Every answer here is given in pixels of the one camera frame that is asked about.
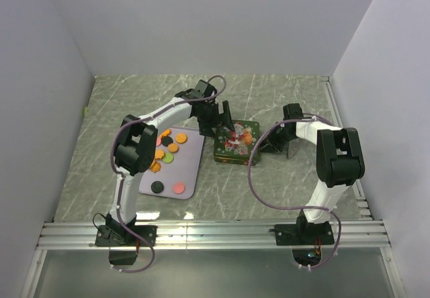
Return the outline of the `green cookie tin box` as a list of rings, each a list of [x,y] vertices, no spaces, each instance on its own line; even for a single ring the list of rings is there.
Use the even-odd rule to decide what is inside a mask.
[[[216,162],[227,163],[227,164],[239,164],[248,165],[251,163],[252,166],[256,165],[260,161],[260,153],[256,153],[252,159],[251,154],[227,154],[227,153],[214,153],[214,160]]]

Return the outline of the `gold tin lid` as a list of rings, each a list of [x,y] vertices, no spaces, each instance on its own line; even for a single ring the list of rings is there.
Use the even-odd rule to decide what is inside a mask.
[[[257,121],[234,120],[234,131],[222,127],[216,130],[214,153],[251,154],[260,137]]]

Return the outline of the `round tan biscuit top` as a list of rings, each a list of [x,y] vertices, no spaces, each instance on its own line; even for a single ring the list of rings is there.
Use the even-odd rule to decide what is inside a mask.
[[[178,144],[184,144],[184,143],[186,143],[186,142],[187,142],[187,135],[186,135],[186,134],[184,134],[184,133],[178,133],[178,134],[175,136],[175,141],[176,141]]]

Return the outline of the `black sandwich cookie bottom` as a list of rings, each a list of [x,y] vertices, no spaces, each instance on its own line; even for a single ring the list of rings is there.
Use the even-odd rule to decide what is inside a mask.
[[[150,185],[150,189],[153,193],[159,194],[164,191],[164,184],[161,181],[154,181]]]

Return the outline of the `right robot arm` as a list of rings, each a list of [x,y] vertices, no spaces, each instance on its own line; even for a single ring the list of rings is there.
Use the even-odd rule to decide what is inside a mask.
[[[319,236],[317,224],[330,219],[330,212],[348,187],[365,173],[365,163],[358,131],[334,126],[327,119],[304,113],[298,103],[283,106],[283,121],[265,133],[261,152],[283,152],[293,140],[305,140],[316,146],[318,182],[302,209],[304,222],[296,226],[297,239],[310,244]]]

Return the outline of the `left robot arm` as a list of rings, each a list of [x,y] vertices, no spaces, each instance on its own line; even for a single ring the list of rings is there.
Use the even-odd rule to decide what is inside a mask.
[[[129,245],[137,235],[134,229],[137,192],[132,183],[153,163],[156,141],[162,132],[192,117],[197,119],[202,136],[215,136],[219,127],[234,131],[228,101],[222,102],[222,111],[216,102],[226,86],[223,76],[214,75],[207,81],[198,81],[192,89],[178,92],[165,105],[146,115],[127,115],[123,119],[110,150],[110,165],[117,174],[117,183],[114,203],[105,218],[112,239],[119,245]]]

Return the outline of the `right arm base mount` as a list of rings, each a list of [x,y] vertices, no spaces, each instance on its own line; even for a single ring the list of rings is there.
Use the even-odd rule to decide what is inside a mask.
[[[317,267],[323,261],[322,247],[337,245],[329,222],[313,224],[276,224],[273,232],[277,246],[297,246],[292,249],[292,256],[299,267],[308,270]]]

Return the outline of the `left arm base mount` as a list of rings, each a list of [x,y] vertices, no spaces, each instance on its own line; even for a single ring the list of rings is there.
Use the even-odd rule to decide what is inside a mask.
[[[109,250],[109,262],[114,266],[131,266],[138,257],[141,247],[155,245],[157,234],[156,226],[130,226],[130,229],[138,235],[126,231],[121,225],[100,226],[95,238],[97,248]]]

